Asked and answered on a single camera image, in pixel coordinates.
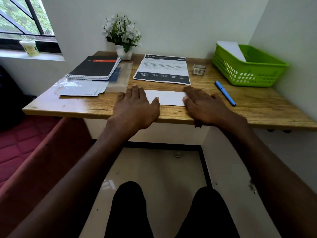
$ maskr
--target white flowers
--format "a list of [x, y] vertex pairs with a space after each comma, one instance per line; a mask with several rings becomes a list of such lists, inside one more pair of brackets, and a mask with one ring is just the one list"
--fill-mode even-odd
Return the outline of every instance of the white flowers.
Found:
[[111, 18], [106, 18], [102, 33], [107, 37], [108, 42], [123, 45], [127, 48], [137, 46], [142, 38], [140, 31], [126, 15], [116, 14], [111, 16]]

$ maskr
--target red label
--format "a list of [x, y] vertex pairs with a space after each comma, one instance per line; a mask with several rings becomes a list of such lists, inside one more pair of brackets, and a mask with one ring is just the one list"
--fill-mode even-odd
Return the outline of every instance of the red label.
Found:
[[93, 62], [116, 62], [117, 60], [93, 60]]

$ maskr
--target spiral notebook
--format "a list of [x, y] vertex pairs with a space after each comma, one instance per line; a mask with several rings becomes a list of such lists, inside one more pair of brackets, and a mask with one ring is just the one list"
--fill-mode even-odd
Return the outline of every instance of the spiral notebook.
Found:
[[88, 56], [66, 75], [68, 79], [108, 80], [120, 62], [115, 56]]

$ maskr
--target blue pen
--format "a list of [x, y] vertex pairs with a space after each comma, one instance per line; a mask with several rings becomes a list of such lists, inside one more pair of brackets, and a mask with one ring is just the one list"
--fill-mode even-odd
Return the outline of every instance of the blue pen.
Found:
[[236, 107], [236, 103], [233, 101], [233, 99], [230, 97], [230, 95], [227, 93], [227, 91], [224, 89], [224, 87], [221, 85], [219, 81], [215, 82], [216, 87], [223, 93], [223, 95], [228, 99], [229, 103]]

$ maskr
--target plastic container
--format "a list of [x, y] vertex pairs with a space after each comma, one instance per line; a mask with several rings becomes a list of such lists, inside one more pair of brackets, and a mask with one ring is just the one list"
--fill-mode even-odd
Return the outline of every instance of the plastic container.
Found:
[[243, 62], [217, 44], [214, 65], [234, 86], [270, 87], [288, 64], [249, 45], [239, 45]]
[[27, 52], [27, 54], [30, 57], [40, 55], [40, 53], [36, 47], [35, 41], [33, 41], [33, 40], [21, 40], [21, 41], [19, 41], [19, 43], [22, 45], [22, 47], [24, 48], [24, 50]]

